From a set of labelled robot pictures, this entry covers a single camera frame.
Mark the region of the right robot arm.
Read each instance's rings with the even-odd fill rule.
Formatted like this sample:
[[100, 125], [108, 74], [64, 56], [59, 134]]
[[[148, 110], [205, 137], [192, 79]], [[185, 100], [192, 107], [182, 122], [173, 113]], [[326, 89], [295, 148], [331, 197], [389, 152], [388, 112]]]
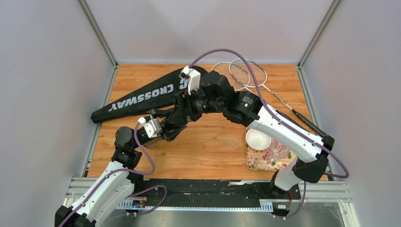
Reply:
[[211, 71], [198, 80], [198, 92], [188, 89], [175, 96], [172, 112], [163, 120], [166, 131], [179, 132], [203, 114], [221, 113], [228, 121], [260, 131], [295, 153], [297, 159], [278, 170], [270, 184], [270, 193], [282, 198], [295, 184], [317, 183], [325, 174], [333, 137], [313, 135], [280, 115], [260, 96], [235, 91], [227, 77]]

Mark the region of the silver badminton racket right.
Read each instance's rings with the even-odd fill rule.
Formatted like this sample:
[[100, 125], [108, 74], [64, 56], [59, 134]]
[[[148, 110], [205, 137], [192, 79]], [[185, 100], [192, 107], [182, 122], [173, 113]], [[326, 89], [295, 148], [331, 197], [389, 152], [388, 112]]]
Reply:
[[268, 75], [267, 75], [267, 71], [261, 65], [255, 63], [254, 61], [251, 61], [251, 60], [246, 60], [246, 62], [247, 63], [245, 63], [240, 58], [231, 61], [231, 63], [234, 63], [236, 65], [244, 67], [250, 73], [250, 83], [249, 83], [248, 87], [256, 87], [256, 85], [257, 85], [258, 87], [265, 88], [272, 95], [274, 95], [282, 104], [284, 104], [287, 108], [289, 108], [298, 119], [300, 119], [303, 123], [305, 123], [317, 135], [319, 135], [319, 136], [327, 135], [318, 126], [316, 126], [314, 123], [312, 123], [308, 118], [306, 118], [300, 112], [293, 109], [290, 105], [288, 105], [283, 99], [281, 99], [277, 94], [275, 94], [271, 89], [269, 89], [265, 85], [267, 82]]

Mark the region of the clear glass cup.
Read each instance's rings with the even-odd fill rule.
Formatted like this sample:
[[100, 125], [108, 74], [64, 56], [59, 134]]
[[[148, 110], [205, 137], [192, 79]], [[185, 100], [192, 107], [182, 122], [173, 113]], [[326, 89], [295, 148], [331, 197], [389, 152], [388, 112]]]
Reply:
[[290, 154], [290, 150], [275, 139], [272, 139], [269, 149], [273, 160], [285, 159]]

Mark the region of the silver badminton racket left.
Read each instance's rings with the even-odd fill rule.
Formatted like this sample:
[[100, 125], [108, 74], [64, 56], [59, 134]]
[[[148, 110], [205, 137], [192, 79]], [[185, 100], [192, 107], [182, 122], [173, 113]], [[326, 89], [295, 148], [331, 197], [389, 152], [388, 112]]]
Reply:
[[215, 64], [211, 70], [225, 76], [235, 91], [250, 91], [247, 87], [250, 83], [250, 73], [244, 67], [223, 61]]

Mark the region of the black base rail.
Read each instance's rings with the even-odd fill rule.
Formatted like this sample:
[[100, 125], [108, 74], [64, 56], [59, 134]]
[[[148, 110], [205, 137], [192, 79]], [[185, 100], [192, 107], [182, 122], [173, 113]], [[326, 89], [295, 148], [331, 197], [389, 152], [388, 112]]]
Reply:
[[147, 179], [134, 192], [161, 185], [166, 189], [153, 189], [142, 196], [148, 206], [160, 202], [162, 207], [174, 208], [258, 208], [261, 200], [288, 205], [302, 198], [297, 185], [290, 192], [273, 195], [269, 180]]

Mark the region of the silver badminton racket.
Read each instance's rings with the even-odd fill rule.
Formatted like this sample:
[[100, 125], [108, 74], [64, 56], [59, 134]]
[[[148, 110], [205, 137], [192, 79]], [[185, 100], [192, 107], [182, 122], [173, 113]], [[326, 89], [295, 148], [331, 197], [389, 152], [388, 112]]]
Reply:
[[247, 87], [250, 83], [250, 73], [244, 67], [223, 61], [215, 64], [211, 70], [225, 76], [235, 91], [250, 91]]
[[318, 126], [316, 126], [314, 123], [312, 123], [308, 118], [306, 118], [300, 112], [293, 109], [290, 105], [288, 105], [283, 99], [281, 99], [277, 94], [275, 94], [271, 89], [269, 89], [265, 85], [267, 82], [268, 75], [267, 75], [267, 71], [261, 65], [255, 63], [254, 61], [251, 61], [251, 60], [246, 60], [246, 62], [247, 63], [245, 63], [240, 58], [231, 61], [231, 63], [234, 63], [236, 65], [244, 67], [250, 73], [250, 83], [249, 83], [248, 87], [256, 87], [256, 85], [257, 85], [258, 87], [265, 88], [272, 95], [274, 95], [282, 104], [284, 104], [287, 108], [289, 108], [298, 119], [300, 119], [303, 123], [305, 123], [317, 135], [319, 135], [319, 136], [327, 135]]

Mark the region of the black Crossway racket bag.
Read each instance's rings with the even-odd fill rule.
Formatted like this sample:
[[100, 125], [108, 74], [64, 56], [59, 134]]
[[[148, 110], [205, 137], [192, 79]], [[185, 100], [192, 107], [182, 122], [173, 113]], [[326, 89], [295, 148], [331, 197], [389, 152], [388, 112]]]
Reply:
[[179, 76], [182, 70], [183, 68], [174, 70], [94, 111], [90, 117], [92, 122], [101, 123], [127, 116], [146, 114], [154, 108], [174, 105], [175, 94], [188, 87], [188, 80]]

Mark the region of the clear plastic tube lid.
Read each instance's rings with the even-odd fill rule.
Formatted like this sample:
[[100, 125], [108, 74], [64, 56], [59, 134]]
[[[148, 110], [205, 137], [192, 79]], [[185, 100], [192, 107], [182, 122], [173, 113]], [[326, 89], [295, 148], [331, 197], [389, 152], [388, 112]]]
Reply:
[[227, 137], [225, 145], [228, 149], [236, 149], [239, 146], [239, 140], [236, 137]]

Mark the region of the white bowl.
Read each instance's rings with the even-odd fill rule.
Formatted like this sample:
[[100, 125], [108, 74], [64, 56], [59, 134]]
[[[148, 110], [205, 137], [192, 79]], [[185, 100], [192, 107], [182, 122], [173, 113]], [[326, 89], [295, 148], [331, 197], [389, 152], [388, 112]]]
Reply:
[[255, 129], [249, 129], [245, 134], [246, 144], [255, 150], [265, 150], [271, 145], [271, 137]]

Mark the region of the floral tray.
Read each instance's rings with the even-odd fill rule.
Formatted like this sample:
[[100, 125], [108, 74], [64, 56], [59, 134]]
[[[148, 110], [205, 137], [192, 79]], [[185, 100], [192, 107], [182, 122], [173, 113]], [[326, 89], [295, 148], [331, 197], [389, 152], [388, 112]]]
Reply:
[[291, 164], [297, 156], [290, 150], [290, 154], [287, 158], [282, 160], [273, 160], [272, 153], [270, 152], [269, 147], [265, 150], [255, 150], [249, 147], [245, 142], [245, 156], [246, 156], [246, 164], [249, 169], [252, 170], [264, 170], [264, 171], [276, 171], [281, 170]]

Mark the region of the black shuttlecock tube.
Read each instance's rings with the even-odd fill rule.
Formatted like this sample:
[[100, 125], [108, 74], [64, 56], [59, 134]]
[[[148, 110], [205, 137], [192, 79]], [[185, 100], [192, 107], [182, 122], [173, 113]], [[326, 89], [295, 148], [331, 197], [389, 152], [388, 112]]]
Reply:
[[143, 130], [144, 130], [144, 133], [145, 133], [145, 135], [146, 135], [146, 139], [144, 139], [143, 145], [144, 145], [146, 148], [152, 148], [152, 147], [154, 147], [156, 144], [158, 144], [159, 142], [161, 142], [161, 141], [164, 140], [164, 139], [161, 137], [160, 134], [159, 134], [159, 137], [156, 137], [156, 138], [149, 138], [149, 137], [147, 136], [147, 134], [146, 134], [144, 128], [143, 128]]

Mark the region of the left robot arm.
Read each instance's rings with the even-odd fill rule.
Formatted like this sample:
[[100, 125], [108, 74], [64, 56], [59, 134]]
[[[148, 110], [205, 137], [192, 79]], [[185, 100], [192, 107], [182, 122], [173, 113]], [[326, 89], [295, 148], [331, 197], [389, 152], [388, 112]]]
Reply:
[[56, 227], [99, 227], [126, 198], [147, 192], [143, 179], [156, 165], [144, 145], [157, 139], [172, 141], [190, 119], [184, 110], [152, 109], [134, 128], [120, 127], [115, 134], [115, 152], [95, 183], [69, 207], [55, 213]]

